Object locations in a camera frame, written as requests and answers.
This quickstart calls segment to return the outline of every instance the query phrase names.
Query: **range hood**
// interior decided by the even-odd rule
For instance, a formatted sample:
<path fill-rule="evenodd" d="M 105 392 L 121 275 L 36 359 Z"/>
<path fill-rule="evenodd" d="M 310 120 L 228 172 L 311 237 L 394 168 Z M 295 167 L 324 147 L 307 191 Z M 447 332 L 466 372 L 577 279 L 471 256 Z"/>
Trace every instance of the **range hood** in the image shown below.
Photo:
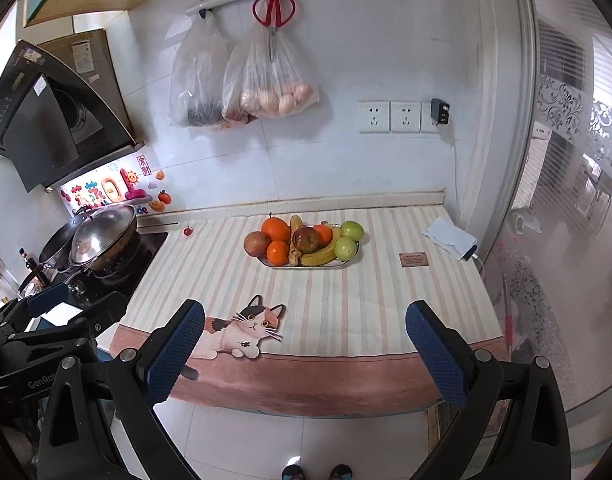
<path fill-rule="evenodd" d="M 0 155 L 27 191 L 60 186 L 141 146 L 70 67 L 17 43 L 0 78 Z"/>

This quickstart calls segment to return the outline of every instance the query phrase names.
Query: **white tile floor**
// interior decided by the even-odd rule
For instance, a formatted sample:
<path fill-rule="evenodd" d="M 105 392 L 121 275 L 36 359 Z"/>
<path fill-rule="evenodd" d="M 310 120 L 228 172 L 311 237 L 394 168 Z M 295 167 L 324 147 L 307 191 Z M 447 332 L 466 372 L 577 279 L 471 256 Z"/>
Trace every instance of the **white tile floor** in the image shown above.
<path fill-rule="evenodd" d="M 428 454 L 425 413 L 313 419 L 259 415 L 168 399 L 155 413 L 203 480 L 278 480 L 292 459 L 308 480 L 326 480 L 338 463 L 355 480 L 408 479 Z M 147 479 L 121 422 L 113 436 L 128 470 Z"/>

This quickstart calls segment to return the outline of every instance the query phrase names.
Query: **black stove top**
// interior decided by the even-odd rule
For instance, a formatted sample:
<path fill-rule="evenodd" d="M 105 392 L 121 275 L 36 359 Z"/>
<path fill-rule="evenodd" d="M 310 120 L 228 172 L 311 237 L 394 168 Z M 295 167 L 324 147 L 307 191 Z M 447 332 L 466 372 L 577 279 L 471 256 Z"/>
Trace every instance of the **black stove top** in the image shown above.
<path fill-rule="evenodd" d="M 100 300 L 113 290 L 121 292 L 130 300 L 139 285 L 144 273 L 150 266 L 155 254 L 164 244 L 168 233 L 149 233 L 141 234 L 142 250 L 137 257 L 131 259 L 131 272 L 120 283 L 102 280 L 97 278 L 92 272 L 89 274 L 79 274 L 70 282 L 71 290 L 67 303 L 80 308 L 86 308 Z M 64 281 L 69 276 L 68 272 L 57 274 L 52 283 Z"/>

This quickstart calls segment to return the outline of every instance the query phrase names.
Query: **shoe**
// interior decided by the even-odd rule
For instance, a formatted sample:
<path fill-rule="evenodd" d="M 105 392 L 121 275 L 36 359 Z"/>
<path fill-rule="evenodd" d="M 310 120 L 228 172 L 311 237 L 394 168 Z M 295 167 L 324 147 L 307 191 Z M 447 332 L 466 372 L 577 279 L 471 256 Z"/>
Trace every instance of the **shoe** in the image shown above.
<path fill-rule="evenodd" d="M 290 464 L 283 468 L 281 480 L 306 480 L 306 476 L 297 464 Z"/>
<path fill-rule="evenodd" d="M 329 480 L 351 480 L 352 477 L 353 470 L 345 464 L 339 464 L 330 472 Z"/>

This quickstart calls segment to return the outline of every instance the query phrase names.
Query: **fruit platter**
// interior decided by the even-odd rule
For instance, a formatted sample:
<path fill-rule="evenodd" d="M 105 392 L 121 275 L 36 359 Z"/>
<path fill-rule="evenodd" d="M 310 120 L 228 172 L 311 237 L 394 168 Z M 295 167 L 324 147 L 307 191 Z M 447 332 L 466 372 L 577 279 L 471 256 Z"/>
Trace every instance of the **fruit platter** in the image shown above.
<path fill-rule="evenodd" d="M 341 225 L 306 225 L 298 215 L 287 224 L 270 215 L 259 231 L 244 238 L 244 251 L 265 266 L 280 269 L 329 269 L 347 265 L 359 253 L 364 232 L 352 220 Z"/>

